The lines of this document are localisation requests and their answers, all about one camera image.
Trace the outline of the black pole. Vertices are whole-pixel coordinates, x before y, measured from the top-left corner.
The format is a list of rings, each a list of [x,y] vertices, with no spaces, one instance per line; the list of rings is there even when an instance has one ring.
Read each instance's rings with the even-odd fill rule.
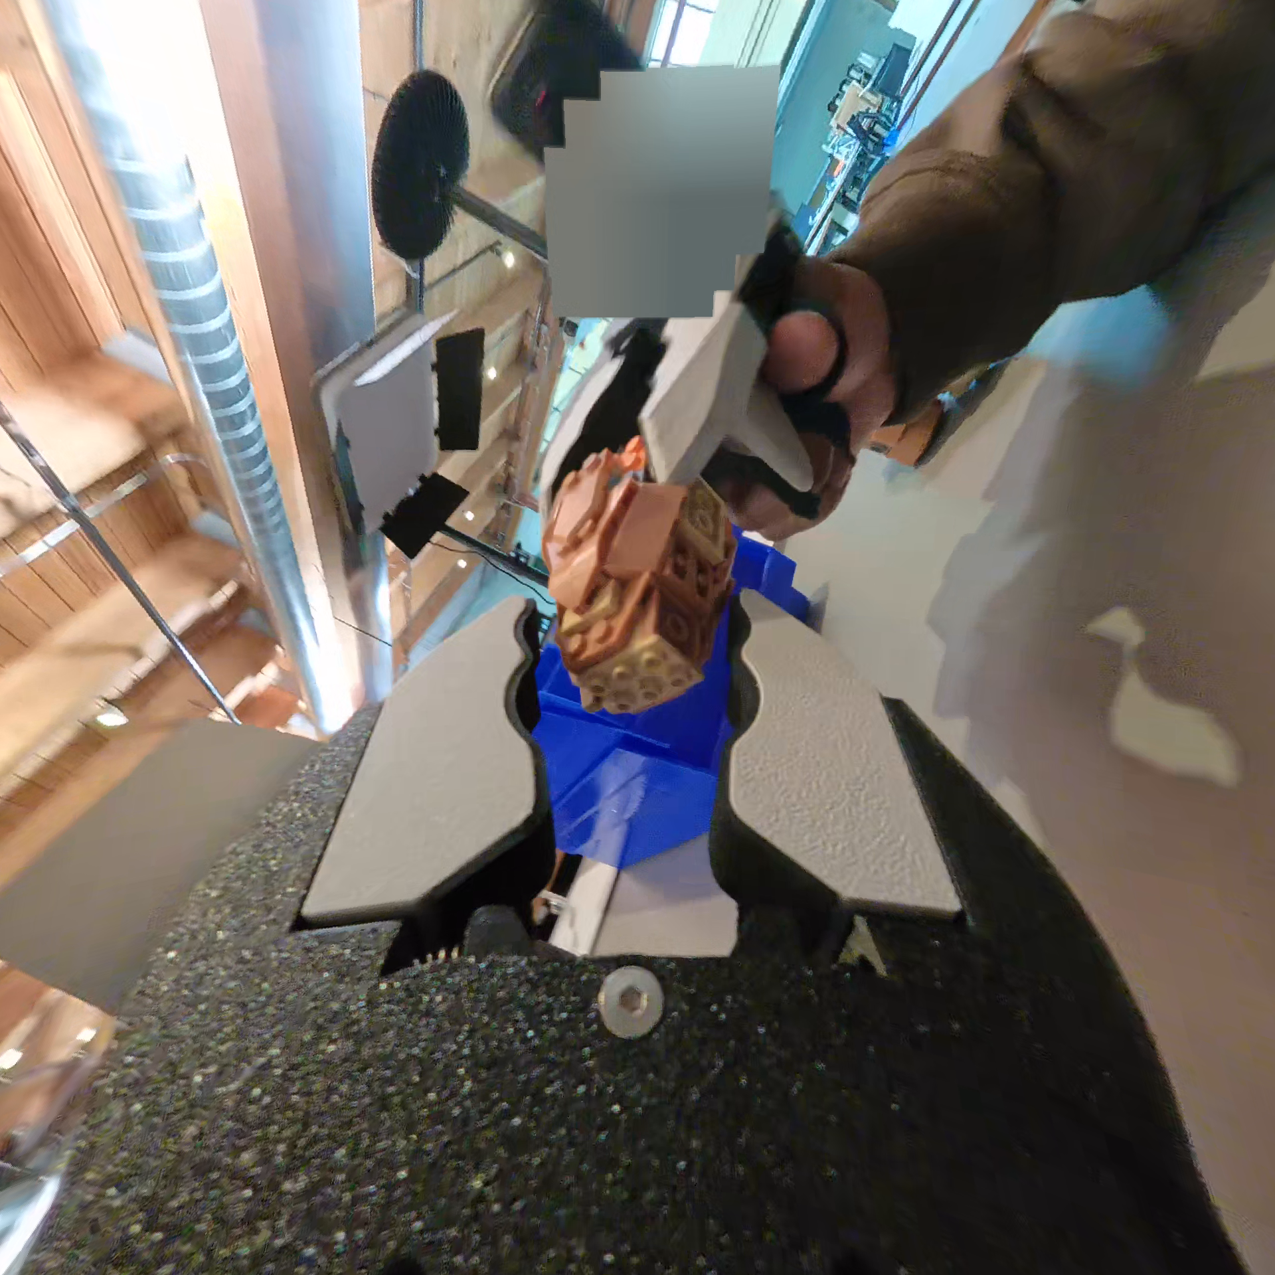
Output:
[[[409,73],[386,105],[370,166],[370,206],[384,247],[403,263],[433,256],[462,213],[548,264],[546,238],[466,186],[470,121],[441,72]]]

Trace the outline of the black board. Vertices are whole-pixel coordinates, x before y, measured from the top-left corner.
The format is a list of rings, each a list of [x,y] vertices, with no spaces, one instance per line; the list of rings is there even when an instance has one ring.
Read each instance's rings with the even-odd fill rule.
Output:
[[[190,891],[318,749],[252,725],[184,723],[2,889],[2,959],[118,1011]]]

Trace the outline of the person's right forearm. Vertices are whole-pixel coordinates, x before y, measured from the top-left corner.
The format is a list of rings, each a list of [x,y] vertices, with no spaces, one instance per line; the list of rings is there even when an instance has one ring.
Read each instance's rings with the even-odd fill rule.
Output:
[[[836,255],[883,296],[888,422],[1060,307],[1156,279],[1272,156],[1271,1],[1050,19],[879,171]]]

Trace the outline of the brown toy brick model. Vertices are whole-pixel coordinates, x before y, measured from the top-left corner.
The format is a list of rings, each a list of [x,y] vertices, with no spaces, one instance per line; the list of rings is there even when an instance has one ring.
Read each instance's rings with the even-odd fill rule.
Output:
[[[640,715],[704,681],[735,553],[725,502],[702,480],[657,482],[639,436],[561,481],[542,555],[581,709]]]

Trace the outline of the stack of blue plastic bins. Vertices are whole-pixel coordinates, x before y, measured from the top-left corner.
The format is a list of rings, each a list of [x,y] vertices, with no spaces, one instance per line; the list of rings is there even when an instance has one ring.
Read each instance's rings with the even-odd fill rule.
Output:
[[[726,615],[704,679],[656,708],[585,712],[555,646],[543,647],[535,681],[532,737],[559,851],[621,869],[708,834],[729,736]]]

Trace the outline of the black panel light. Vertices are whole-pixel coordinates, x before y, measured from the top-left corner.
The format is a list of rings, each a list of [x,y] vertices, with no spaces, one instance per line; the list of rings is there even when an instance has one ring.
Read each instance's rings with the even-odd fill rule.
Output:
[[[447,521],[470,498],[470,492],[439,473],[421,476],[380,523],[393,550],[414,562]]]
[[[479,448],[484,344],[483,327],[459,329],[434,341],[435,438],[441,453]]]

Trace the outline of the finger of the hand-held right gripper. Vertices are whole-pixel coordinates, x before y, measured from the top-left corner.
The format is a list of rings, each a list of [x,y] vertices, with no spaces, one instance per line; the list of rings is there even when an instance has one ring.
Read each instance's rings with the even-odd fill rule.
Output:
[[[639,412],[649,477],[689,486],[722,450],[773,472],[758,375],[767,341],[733,295],[716,295],[709,316],[669,319],[650,391]]]

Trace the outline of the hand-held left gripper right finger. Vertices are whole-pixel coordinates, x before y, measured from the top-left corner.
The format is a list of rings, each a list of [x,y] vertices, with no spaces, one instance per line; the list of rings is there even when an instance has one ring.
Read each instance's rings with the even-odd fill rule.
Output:
[[[724,760],[726,814],[839,903],[957,917],[957,890],[880,693],[775,603],[737,604],[742,688],[755,708]]]

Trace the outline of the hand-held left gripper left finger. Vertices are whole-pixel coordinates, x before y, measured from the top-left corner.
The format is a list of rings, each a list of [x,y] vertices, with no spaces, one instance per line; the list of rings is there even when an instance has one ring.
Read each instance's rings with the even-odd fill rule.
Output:
[[[381,705],[299,907],[305,928],[526,909],[555,833],[535,671],[539,612],[507,598],[443,640]]]

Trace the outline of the person's right hand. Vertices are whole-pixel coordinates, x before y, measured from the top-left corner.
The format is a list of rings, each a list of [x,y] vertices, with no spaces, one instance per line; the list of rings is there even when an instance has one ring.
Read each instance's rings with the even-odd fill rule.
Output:
[[[765,486],[731,481],[720,488],[733,525],[771,543],[827,521],[846,494],[858,450],[891,417],[896,401],[884,295],[867,274],[803,256],[795,264],[791,298],[794,308],[770,329],[761,377],[779,396],[815,388],[836,365],[842,333],[840,375],[823,399],[843,413],[847,440],[835,446],[802,434],[811,490],[819,497],[814,518],[798,518]]]

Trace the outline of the white panel light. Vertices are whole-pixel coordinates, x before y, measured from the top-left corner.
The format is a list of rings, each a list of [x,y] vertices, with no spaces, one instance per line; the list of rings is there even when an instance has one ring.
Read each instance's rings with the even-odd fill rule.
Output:
[[[334,364],[317,385],[332,438],[346,442],[365,527],[374,533],[438,468],[437,333],[413,314]]]

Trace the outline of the silver spiral pipes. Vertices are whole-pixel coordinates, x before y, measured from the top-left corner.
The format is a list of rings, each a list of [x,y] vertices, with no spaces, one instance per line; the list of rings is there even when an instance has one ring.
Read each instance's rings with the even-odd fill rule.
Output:
[[[257,395],[190,165],[179,78],[164,35],[147,36],[158,3],[44,3],[139,260],[171,337],[184,387],[228,486],[237,542],[263,587],[300,696],[317,731],[345,720],[325,658],[269,453]]]

